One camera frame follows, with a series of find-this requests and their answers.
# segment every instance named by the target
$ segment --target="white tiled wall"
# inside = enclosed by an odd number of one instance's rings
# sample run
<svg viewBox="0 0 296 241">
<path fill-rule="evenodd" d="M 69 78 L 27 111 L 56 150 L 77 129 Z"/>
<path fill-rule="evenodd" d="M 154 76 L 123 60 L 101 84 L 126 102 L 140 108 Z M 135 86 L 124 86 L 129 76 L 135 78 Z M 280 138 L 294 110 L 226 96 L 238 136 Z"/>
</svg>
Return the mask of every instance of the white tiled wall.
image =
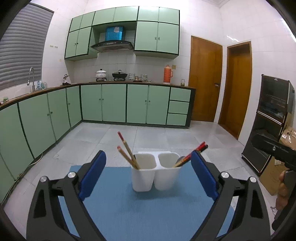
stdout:
<svg viewBox="0 0 296 241">
<path fill-rule="evenodd" d="M 126 73 L 135 73 L 140 76 L 147 74 L 148 79 L 153 82 L 163 81 L 163 69 L 169 65 L 176 65 L 173 70 L 171 83 L 180 84 L 181 79 L 185 79 L 188 84 L 190 66 L 190 41 L 191 35 L 223 43 L 222 21 L 219 8 L 211 3 L 202 0 L 179 1 L 98 1 L 88 0 L 85 13 L 100 9 L 120 7 L 120 6 L 158 6 L 180 10 L 180 53 L 174 60 L 156 57 L 135 56 L 133 51 L 117 51 L 99 53 L 97 59 L 76 61 L 74 64 L 74 81 L 93 81 L 95 72 L 103 69 L 107 72 L 108 79 L 112 79 L 112 73 L 121 69 Z M 126 34 L 128 41 L 134 41 L 134 31 Z"/>
<path fill-rule="evenodd" d="M 290 80 L 296 88 L 296 39 L 280 14 L 265 0 L 230 0 L 220 11 L 224 45 L 244 41 L 251 41 L 252 45 L 251 93 L 239 136 L 239 141 L 246 144 L 258 106 L 261 74 Z M 224 85 L 225 78 L 222 78 L 216 121 L 220 115 Z"/>
<path fill-rule="evenodd" d="M 74 75 L 74 63 L 64 60 L 67 35 L 72 18 L 84 13 L 87 0 L 32 0 L 31 2 L 54 11 L 45 41 L 42 80 L 47 82 L 48 87 L 57 86 L 62 84 L 63 76 L 69 74 L 70 79 L 68 78 L 67 81 L 71 82 Z M 31 90 L 32 83 L 29 87 L 22 84 L 2 90 L 0 101 L 5 96 L 11 99 L 29 93 Z"/>
</svg>

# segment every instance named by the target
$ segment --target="metal screw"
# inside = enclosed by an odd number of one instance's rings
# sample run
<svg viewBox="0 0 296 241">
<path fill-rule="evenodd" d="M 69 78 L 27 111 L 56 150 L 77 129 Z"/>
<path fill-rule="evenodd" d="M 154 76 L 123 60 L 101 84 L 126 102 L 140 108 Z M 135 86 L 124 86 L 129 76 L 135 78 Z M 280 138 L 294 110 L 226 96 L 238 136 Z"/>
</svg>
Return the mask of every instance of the metal screw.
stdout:
<svg viewBox="0 0 296 241">
<path fill-rule="evenodd" d="M 40 182 L 45 182 L 47 180 L 47 177 L 46 176 L 42 176 L 41 178 L 40 178 Z"/>
<path fill-rule="evenodd" d="M 250 177 L 250 181 L 255 183 L 255 182 L 257 182 L 257 179 L 255 177 Z"/>
<path fill-rule="evenodd" d="M 222 172 L 222 173 L 221 173 L 221 176 L 222 176 L 223 178 L 229 178 L 229 174 L 228 174 L 228 172 Z"/>
<path fill-rule="evenodd" d="M 69 172 L 68 173 L 68 178 L 73 178 L 76 176 L 76 173 L 75 172 Z"/>
</svg>

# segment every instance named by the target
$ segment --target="chopstick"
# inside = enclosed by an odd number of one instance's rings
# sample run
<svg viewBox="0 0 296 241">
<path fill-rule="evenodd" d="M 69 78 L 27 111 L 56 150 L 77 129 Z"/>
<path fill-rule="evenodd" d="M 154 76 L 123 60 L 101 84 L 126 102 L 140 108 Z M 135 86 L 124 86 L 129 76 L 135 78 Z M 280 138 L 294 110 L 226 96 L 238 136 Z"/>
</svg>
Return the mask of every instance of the chopstick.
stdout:
<svg viewBox="0 0 296 241">
<path fill-rule="evenodd" d="M 117 146 L 117 150 L 120 152 L 120 154 L 125 158 L 125 160 L 127 160 L 134 169 L 138 169 L 137 166 L 133 163 L 133 161 L 128 157 L 128 155 L 124 152 L 123 149 L 121 149 L 120 146 Z"/>
<path fill-rule="evenodd" d="M 194 150 L 197 151 L 204 151 L 205 149 L 208 148 L 208 145 L 205 142 L 202 142 L 197 148 L 195 148 Z M 178 161 L 174 166 L 172 167 L 181 167 L 183 166 L 185 163 L 187 163 L 188 161 L 190 161 L 191 159 L 191 153 L 189 153 L 187 156 L 185 156 L 182 160 Z"/>
<path fill-rule="evenodd" d="M 120 139 L 122 140 L 122 143 L 123 143 L 123 144 L 124 144 L 124 146 L 126 147 L 126 149 L 127 149 L 128 153 L 130 154 L 132 162 L 133 162 L 133 163 L 134 163 L 134 165 L 137 167 L 136 169 L 140 169 L 140 166 L 139 166 L 139 164 L 138 164 L 138 162 L 137 162 L 137 160 L 136 160 L 135 156 L 133 155 L 133 153 L 132 153 L 131 149 L 129 148 L 129 146 L 128 146 L 128 144 L 127 144 L 126 140 L 124 140 L 124 139 L 123 139 L 123 136 L 122 136 L 122 134 L 120 133 L 120 131 L 119 131 L 119 132 L 117 132 L 117 133 L 118 133 L 118 135 L 119 135 Z"/>
</svg>

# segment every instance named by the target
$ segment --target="black cabinet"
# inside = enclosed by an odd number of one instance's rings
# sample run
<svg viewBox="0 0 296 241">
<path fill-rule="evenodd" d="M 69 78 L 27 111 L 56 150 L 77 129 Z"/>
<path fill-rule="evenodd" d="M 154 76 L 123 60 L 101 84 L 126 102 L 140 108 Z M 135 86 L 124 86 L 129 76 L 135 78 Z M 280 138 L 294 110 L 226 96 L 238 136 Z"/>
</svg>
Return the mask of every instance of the black cabinet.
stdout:
<svg viewBox="0 0 296 241">
<path fill-rule="evenodd" d="M 288 115 L 292 112 L 294 88 L 290 81 L 262 75 L 256 118 L 242 158 L 260 175 L 271 156 L 253 147 L 251 141 L 262 134 L 275 141 L 280 139 Z"/>
</svg>

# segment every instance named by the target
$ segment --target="cardboard box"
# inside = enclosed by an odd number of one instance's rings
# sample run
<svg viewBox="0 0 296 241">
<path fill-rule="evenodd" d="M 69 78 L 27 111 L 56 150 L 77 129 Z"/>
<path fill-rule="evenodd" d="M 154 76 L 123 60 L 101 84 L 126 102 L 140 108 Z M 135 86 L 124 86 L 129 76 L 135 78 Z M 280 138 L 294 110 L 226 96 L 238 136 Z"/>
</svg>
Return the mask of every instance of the cardboard box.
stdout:
<svg viewBox="0 0 296 241">
<path fill-rule="evenodd" d="M 292 127 L 287 127 L 284 130 L 279 143 L 296 150 L 296 131 Z M 279 175 L 287 169 L 288 168 L 285 167 L 283 162 L 276 160 L 274 157 L 271 158 L 264 172 L 259 177 L 260 182 L 270 195 L 277 194 L 280 183 Z"/>
</svg>

